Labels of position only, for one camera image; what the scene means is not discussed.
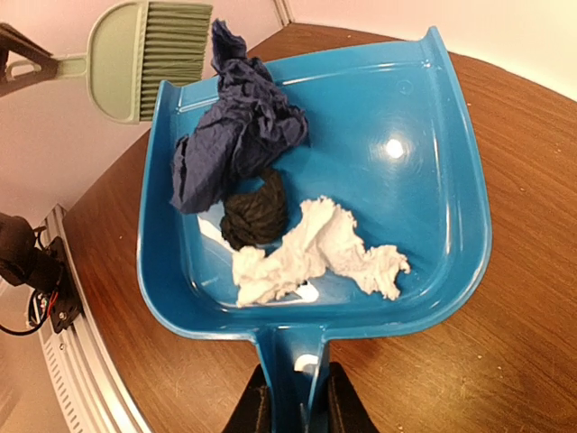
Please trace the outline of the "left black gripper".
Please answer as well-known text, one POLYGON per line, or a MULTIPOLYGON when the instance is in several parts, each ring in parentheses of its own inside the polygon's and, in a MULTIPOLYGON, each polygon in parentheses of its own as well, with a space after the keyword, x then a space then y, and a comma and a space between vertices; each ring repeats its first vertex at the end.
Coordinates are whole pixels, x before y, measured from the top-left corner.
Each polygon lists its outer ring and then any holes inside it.
POLYGON ((1 23, 1 97, 13 92, 56 78, 57 60, 8 23, 1 23), (20 75, 13 74, 16 63, 8 63, 11 53, 23 56, 32 70, 20 75))

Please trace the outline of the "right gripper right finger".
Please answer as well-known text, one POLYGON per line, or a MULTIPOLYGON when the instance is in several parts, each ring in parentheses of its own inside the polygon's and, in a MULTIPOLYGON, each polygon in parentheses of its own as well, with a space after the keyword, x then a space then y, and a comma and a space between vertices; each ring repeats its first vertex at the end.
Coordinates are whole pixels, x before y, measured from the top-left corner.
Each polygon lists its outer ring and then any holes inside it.
POLYGON ((368 411, 337 362, 330 363, 327 384, 328 428, 331 433, 378 433, 368 411))

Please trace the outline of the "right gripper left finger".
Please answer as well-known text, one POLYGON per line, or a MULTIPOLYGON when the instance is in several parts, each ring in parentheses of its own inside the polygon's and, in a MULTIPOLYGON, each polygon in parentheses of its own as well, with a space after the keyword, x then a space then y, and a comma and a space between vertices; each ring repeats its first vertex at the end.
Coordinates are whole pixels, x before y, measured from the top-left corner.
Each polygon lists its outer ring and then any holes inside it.
POLYGON ((270 391, 257 365, 223 433, 271 433, 270 391))

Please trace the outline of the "mint green hand brush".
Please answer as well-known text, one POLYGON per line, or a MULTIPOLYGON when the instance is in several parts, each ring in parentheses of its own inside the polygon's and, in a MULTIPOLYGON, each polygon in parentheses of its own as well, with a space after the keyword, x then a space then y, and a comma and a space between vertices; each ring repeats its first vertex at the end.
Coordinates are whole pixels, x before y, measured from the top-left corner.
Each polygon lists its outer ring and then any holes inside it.
MULTIPOLYGON (((82 54, 56 57, 56 78, 85 78, 92 103, 122 124, 150 121, 161 81, 186 86, 202 78, 212 5, 126 1, 94 24, 82 54)), ((11 53, 14 75, 32 70, 11 53)))

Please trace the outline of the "small white paper scrap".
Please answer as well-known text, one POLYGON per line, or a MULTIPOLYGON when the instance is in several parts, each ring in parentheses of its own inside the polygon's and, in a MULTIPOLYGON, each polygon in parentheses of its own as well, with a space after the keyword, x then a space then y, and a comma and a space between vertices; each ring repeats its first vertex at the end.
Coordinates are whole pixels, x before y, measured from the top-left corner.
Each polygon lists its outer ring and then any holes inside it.
POLYGON ((353 213, 329 197, 307 199, 300 209, 299 223, 274 252, 245 246, 233 254, 237 307, 278 301, 328 271, 354 281, 368 295, 378 292, 390 300, 400 296, 397 276, 411 273, 411 267, 397 246, 367 249, 355 233, 353 213))

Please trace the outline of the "small black scrap back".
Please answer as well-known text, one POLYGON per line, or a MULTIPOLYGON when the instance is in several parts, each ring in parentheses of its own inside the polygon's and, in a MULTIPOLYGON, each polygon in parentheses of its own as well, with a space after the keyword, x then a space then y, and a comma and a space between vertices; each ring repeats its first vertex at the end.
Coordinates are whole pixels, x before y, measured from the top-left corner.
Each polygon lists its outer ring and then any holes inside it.
POLYGON ((233 194, 224 201, 221 234, 236 251, 276 241, 288 224, 286 190, 280 173, 268 168, 261 179, 263 185, 258 190, 233 194))

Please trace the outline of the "dark blue scrap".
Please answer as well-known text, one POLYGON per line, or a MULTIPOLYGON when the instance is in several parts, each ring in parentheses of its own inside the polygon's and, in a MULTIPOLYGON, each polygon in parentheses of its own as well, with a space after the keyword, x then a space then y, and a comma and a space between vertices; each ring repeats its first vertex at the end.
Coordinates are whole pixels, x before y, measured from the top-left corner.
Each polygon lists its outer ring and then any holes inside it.
POLYGON ((248 55, 245 40, 221 20, 211 35, 218 99, 177 141, 172 161, 171 203, 184 214, 207 211, 308 133, 304 111, 289 103, 262 60, 248 55))

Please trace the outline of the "blue plastic dustpan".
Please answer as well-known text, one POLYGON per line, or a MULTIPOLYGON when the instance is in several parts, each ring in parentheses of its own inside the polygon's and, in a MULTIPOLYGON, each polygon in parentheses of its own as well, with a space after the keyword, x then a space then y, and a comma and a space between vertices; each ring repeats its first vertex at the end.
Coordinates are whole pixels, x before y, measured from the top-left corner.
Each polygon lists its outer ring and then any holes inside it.
POLYGON ((299 296, 238 308, 221 206, 185 216, 170 202, 177 140, 217 100, 215 78, 160 85, 140 207, 137 275, 152 315, 192 339, 257 347, 275 432, 329 429, 332 340, 403 336, 435 326, 474 293, 490 260, 490 206, 472 121, 442 37, 320 51, 268 70, 307 115, 305 143, 276 163, 289 221, 327 196, 368 246, 394 244, 411 272, 397 300, 328 273, 299 296))

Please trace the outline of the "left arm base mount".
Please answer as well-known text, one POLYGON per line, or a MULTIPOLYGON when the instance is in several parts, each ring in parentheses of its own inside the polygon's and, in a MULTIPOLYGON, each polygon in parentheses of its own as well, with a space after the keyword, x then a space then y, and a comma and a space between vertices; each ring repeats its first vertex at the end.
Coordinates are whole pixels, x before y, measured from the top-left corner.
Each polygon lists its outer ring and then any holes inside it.
POLYGON ((61 236, 51 241, 42 240, 48 234, 46 226, 33 230, 36 238, 34 267, 28 285, 42 293, 48 300, 47 318, 56 334, 71 327, 83 312, 78 284, 74 280, 71 263, 61 236))

